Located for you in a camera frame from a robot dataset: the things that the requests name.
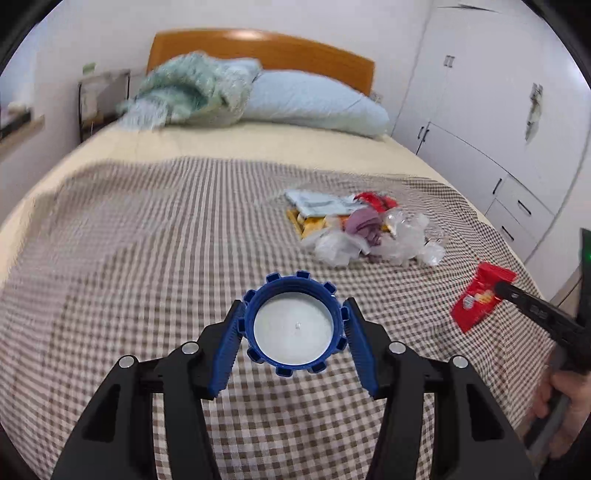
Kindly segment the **red snack wrapper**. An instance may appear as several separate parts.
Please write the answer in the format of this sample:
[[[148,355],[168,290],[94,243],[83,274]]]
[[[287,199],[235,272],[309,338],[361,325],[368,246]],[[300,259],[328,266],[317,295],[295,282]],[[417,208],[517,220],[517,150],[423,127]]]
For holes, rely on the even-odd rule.
[[[463,333],[491,314],[501,299],[495,293],[495,286],[499,282],[511,284],[517,274],[509,269],[480,263],[475,277],[466,287],[456,304],[453,306],[451,316]]]

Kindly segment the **blue bottle cap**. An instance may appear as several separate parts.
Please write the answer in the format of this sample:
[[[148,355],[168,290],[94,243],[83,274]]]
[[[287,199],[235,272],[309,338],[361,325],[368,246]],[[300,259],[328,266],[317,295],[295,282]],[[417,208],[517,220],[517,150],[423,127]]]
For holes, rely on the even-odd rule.
[[[346,313],[335,293],[334,284],[308,271],[267,275],[263,286],[242,297],[238,332],[249,343],[249,359],[269,364],[283,378],[324,371],[328,359],[348,346]]]

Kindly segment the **white crumpled plastic bag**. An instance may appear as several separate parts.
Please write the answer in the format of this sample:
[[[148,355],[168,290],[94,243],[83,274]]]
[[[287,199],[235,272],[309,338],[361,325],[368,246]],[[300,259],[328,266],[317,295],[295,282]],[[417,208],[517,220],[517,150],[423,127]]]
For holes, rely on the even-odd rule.
[[[348,267],[370,254],[370,245],[365,238],[329,228],[309,234],[301,240],[301,248],[332,268]]]

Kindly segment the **purple crumpled cloth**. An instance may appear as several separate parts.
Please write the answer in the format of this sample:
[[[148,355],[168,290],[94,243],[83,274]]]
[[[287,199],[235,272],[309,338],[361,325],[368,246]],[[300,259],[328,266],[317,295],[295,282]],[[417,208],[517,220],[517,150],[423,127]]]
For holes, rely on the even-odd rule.
[[[363,207],[353,211],[345,223],[345,232],[349,235],[360,236],[370,246],[381,243],[383,221],[378,211],[372,207]]]

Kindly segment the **red crumpled wrapper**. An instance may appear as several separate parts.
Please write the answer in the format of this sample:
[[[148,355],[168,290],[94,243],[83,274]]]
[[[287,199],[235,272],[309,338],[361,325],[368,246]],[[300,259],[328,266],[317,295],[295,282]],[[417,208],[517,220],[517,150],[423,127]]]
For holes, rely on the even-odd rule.
[[[386,213],[399,206],[399,203],[393,198],[372,191],[356,194],[355,199],[356,201],[360,201],[369,207],[372,207],[379,213]]]

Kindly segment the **yellow snack packet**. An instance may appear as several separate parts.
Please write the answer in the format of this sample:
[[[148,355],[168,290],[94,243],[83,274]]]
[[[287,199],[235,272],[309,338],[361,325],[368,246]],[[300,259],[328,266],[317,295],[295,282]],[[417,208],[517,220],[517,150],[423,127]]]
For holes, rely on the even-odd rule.
[[[287,210],[287,219],[294,226],[297,235],[301,239],[307,238],[312,233],[324,229],[345,228],[348,216],[327,216],[327,217],[304,217],[296,208]]]

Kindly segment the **white paper packet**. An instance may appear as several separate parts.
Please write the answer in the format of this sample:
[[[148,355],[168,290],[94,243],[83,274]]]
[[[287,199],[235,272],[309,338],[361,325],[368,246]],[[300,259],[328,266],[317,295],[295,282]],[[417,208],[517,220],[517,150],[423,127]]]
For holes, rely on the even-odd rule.
[[[337,196],[308,190],[287,190],[287,200],[304,218],[348,216],[365,205],[355,196]]]

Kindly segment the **white wardrobe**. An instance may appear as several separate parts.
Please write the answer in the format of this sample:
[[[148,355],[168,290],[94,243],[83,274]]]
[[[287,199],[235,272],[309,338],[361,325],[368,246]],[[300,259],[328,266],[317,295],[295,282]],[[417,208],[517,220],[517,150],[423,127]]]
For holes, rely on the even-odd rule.
[[[489,222],[547,297],[579,264],[569,203],[590,152],[590,88],[521,1],[438,1],[394,138]]]

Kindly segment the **light blue pillow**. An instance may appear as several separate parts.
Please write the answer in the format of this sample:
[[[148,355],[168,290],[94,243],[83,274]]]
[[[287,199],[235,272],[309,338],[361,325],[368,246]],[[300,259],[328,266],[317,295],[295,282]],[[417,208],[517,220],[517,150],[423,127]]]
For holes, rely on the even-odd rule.
[[[297,70],[266,70],[252,83],[242,118],[341,131],[363,137],[387,133],[388,112],[352,87]]]

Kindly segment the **wooden headboard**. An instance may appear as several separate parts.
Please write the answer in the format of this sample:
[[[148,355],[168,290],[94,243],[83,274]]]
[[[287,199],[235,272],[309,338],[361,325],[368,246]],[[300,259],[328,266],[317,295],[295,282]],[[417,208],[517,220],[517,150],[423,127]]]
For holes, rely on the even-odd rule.
[[[169,30],[154,36],[146,70],[173,57],[201,51],[219,59],[254,58],[266,70],[297,70],[342,82],[365,95],[372,90],[375,62],[337,47],[253,29]]]

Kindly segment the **green patterned quilt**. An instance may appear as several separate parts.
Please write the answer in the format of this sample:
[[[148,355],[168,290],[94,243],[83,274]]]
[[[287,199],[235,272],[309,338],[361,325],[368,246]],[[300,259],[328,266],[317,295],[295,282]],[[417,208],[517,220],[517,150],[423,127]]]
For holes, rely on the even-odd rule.
[[[222,60],[203,52],[176,56],[150,71],[135,96],[118,106],[129,130],[170,125],[219,128],[238,122],[262,73],[259,60]]]

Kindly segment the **black frame nightstand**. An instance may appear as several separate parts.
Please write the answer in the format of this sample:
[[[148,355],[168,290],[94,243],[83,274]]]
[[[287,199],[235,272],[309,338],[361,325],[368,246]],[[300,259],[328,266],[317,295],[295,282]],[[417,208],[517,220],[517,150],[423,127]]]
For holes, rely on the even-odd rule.
[[[131,71],[107,71],[78,83],[79,143],[119,118],[119,105],[129,98]]]

